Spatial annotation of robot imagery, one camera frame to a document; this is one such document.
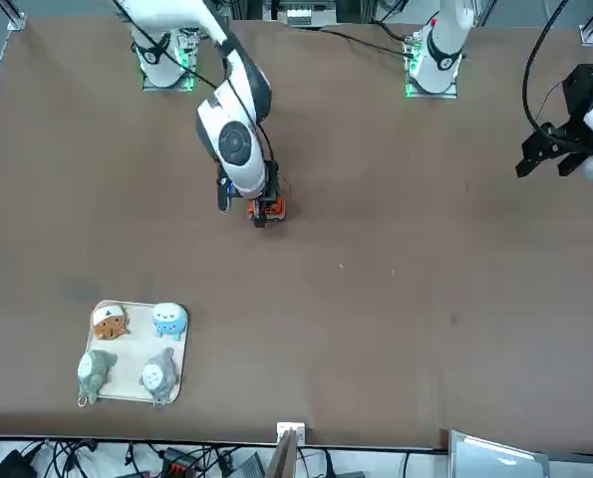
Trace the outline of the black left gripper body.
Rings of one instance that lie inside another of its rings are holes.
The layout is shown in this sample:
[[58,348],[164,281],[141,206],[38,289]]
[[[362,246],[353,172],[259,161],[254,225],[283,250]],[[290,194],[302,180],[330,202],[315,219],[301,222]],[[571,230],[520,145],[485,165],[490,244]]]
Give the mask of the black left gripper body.
[[562,90],[569,119],[547,132],[561,149],[593,149],[593,131],[584,122],[593,104],[593,64],[578,65],[562,82]]

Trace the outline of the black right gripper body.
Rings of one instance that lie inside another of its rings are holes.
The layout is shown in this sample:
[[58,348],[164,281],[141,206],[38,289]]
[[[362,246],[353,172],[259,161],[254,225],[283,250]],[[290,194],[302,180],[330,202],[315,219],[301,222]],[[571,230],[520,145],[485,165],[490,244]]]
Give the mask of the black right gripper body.
[[275,160],[265,160],[265,183],[261,198],[277,198],[280,195],[279,165]]

